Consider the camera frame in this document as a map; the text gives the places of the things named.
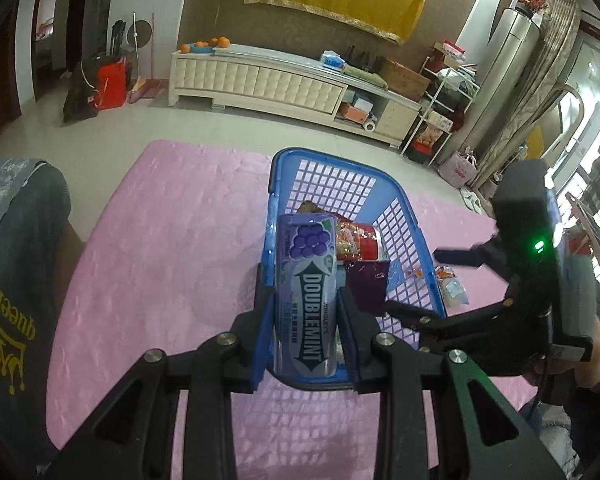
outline person's hand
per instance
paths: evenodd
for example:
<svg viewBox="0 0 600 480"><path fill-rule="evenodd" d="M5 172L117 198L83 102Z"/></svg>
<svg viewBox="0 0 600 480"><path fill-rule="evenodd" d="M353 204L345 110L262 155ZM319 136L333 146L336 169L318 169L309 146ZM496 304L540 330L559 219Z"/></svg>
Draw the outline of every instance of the person's hand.
<svg viewBox="0 0 600 480"><path fill-rule="evenodd" d="M549 357L549 361L547 363L548 374L558 375L571 369L574 370L576 383L579 387L588 388L594 392L600 391L600 320L597 317L591 361L574 362ZM524 378L532 386L538 386L539 378L541 377L543 370L544 360L538 361L534 367L534 371L532 373L525 374Z"/></svg>

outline pink bag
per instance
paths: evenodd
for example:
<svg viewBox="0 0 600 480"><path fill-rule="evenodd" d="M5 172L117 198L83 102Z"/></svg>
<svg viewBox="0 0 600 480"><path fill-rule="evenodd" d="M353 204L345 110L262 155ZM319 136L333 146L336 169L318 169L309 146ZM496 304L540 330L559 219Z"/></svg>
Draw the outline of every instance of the pink bag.
<svg viewBox="0 0 600 480"><path fill-rule="evenodd" d="M455 152L438 168L438 174L456 189L460 189L478 174L475 157Z"/></svg>

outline grape illustration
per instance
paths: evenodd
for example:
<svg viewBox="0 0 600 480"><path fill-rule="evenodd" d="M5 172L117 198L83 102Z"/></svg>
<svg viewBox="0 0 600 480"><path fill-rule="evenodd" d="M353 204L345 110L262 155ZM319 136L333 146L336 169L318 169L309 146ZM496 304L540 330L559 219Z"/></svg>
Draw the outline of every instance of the grape illustration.
<svg viewBox="0 0 600 480"><path fill-rule="evenodd" d="M323 256L329 250L331 235L322 224L315 222L298 227L298 234L294 237L289 255L295 259Z"/></svg>
<svg viewBox="0 0 600 480"><path fill-rule="evenodd" d="M298 235L294 238L294 247L302 249L306 245L306 239L304 236Z"/></svg>
<svg viewBox="0 0 600 480"><path fill-rule="evenodd" d="M319 242L320 242L320 240L318 240L318 237L313 234L308 235L308 237L306 238L306 244L309 247L315 247Z"/></svg>

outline white cabinet drawer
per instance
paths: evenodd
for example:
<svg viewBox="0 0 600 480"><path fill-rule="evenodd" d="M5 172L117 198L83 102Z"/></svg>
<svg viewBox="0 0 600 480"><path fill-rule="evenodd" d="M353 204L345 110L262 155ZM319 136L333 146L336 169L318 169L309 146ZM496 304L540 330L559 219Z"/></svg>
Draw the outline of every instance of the white cabinet drawer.
<svg viewBox="0 0 600 480"><path fill-rule="evenodd" d="M403 140L417 116L418 111L413 108L388 102L378 119L376 132L392 139Z"/></svg>
<svg viewBox="0 0 600 480"><path fill-rule="evenodd" d="M213 59L175 60L176 89L210 90L248 95L333 113L342 86L311 77L243 63Z"/></svg>

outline black cable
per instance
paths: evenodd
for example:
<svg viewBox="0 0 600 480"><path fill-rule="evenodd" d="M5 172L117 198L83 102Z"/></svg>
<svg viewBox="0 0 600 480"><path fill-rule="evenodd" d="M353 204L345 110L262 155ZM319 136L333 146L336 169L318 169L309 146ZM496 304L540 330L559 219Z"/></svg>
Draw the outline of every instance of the black cable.
<svg viewBox="0 0 600 480"><path fill-rule="evenodd" d="M549 371L549 357L544 358L544 366L542 367L542 375L540 376L540 381L538 383L538 391L536 392L536 396L534 397L534 403L531 405L529 412L526 414L526 421L529 422L531 418L534 416L536 409L538 408L538 404L540 404L540 399L542 394L544 394L544 388L546 386L546 379L548 377Z"/></svg>

